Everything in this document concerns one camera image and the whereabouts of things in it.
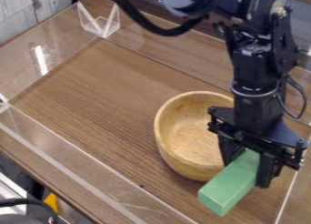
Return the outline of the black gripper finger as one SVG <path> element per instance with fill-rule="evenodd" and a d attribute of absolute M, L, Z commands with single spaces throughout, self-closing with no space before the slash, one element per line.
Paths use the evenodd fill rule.
<path fill-rule="evenodd" d="M 260 162 L 256 173 L 256 186 L 268 188 L 274 177 L 278 176 L 284 166 L 280 158 L 266 152 L 260 155 Z"/>
<path fill-rule="evenodd" d="M 226 166 L 245 151 L 238 142 L 224 134 L 217 135 L 222 164 Z"/>

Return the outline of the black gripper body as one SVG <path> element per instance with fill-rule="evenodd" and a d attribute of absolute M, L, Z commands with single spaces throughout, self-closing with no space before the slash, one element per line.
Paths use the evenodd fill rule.
<path fill-rule="evenodd" d="M 302 137 L 285 125 L 282 116 L 294 116 L 285 108 L 286 85 L 305 94 L 301 86 L 286 76 L 277 79 L 266 87 L 245 87 L 234 80 L 230 83 L 233 93 L 232 107 L 209 107 L 212 133 L 224 134 L 234 139 L 245 150 L 260 155 L 266 152 L 280 158 L 282 167 L 297 170 L 301 166 L 306 143 Z"/>

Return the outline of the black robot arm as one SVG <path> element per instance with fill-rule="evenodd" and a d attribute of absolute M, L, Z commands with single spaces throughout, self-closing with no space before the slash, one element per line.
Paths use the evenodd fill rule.
<path fill-rule="evenodd" d="M 170 29 L 153 24 L 129 0 L 113 0 L 128 17 L 160 36 L 178 36 L 210 15 L 233 66 L 232 107 L 209 107 L 222 163 L 249 149 L 258 154 L 254 186 L 268 188 L 282 167 L 297 170 L 306 143 L 284 124 L 286 87 L 302 91 L 289 71 L 298 47 L 290 33 L 289 0 L 160 0 L 185 22 Z"/>

